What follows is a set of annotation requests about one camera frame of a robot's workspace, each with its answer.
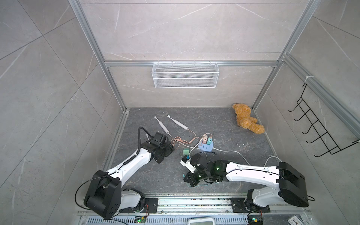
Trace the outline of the white electric toothbrush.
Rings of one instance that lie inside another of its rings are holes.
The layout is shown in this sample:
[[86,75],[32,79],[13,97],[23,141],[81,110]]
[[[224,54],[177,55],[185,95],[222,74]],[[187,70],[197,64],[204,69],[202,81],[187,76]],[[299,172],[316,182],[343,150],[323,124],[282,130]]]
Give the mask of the white electric toothbrush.
[[170,135],[170,131],[167,129],[167,127],[163,124],[163,122],[161,122],[157,116],[154,116],[154,118],[157,120],[158,124],[160,125],[160,127],[164,130],[164,132],[167,134],[167,135]]
[[181,122],[173,119],[170,115],[167,115],[167,117],[168,117],[169,119],[171,119],[175,124],[177,124],[178,126],[180,126],[181,128],[183,128],[184,130],[189,130],[186,125],[184,125],[184,124],[182,124]]

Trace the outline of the green charger plug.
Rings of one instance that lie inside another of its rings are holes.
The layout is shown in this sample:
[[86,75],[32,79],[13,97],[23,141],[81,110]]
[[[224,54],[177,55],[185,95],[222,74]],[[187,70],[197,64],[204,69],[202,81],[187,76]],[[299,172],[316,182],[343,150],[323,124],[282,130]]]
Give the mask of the green charger plug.
[[189,148],[184,148],[183,149],[183,155],[184,156],[189,156],[189,154],[190,154],[190,149]]

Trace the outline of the pink charger plug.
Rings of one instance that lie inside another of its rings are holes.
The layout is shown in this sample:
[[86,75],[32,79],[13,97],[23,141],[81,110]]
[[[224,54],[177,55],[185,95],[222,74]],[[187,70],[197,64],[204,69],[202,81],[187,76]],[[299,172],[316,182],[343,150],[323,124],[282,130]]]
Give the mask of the pink charger plug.
[[206,144],[207,140],[208,140],[208,136],[207,135],[203,136],[202,143]]

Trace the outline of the teal charger plug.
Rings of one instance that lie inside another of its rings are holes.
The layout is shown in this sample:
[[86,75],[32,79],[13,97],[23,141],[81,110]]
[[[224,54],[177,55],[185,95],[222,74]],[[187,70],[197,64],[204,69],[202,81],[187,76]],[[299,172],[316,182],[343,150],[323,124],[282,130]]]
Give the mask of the teal charger plug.
[[211,144],[212,144],[212,137],[211,137],[211,136],[208,137],[208,139],[207,139],[207,144],[208,144],[208,145],[211,145]]

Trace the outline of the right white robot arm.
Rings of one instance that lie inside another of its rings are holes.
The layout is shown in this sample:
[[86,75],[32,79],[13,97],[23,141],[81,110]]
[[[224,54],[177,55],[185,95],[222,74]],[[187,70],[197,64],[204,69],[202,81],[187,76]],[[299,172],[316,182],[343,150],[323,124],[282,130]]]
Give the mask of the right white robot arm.
[[184,181],[190,187],[201,182],[249,182],[260,184],[261,189],[250,189],[240,206],[247,212],[260,212],[271,204],[287,203],[306,208],[315,198],[307,194],[303,174],[286,162],[276,166],[249,166],[228,160],[211,161],[205,152],[192,157],[184,156],[181,164],[189,172]]

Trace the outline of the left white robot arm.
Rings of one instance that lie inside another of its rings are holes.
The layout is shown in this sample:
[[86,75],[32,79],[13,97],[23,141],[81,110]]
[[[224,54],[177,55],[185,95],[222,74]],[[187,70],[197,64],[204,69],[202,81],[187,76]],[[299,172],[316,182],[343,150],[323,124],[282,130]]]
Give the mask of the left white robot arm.
[[145,194],[136,190],[123,190],[124,184],[144,165],[152,160],[161,164],[175,148],[169,137],[170,132],[164,129],[165,133],[157,132],[145,142],[141,142],[141,131],[137,131],[138,146],[126,160],[117,166],[107,170],[98,170],[88,180],[89,187],[83,200],[83,204],[77,206],[88,211],[93,211],[105,220],[115,217],[118,211],[131,208],[134,211],[141,211],[145,206]]

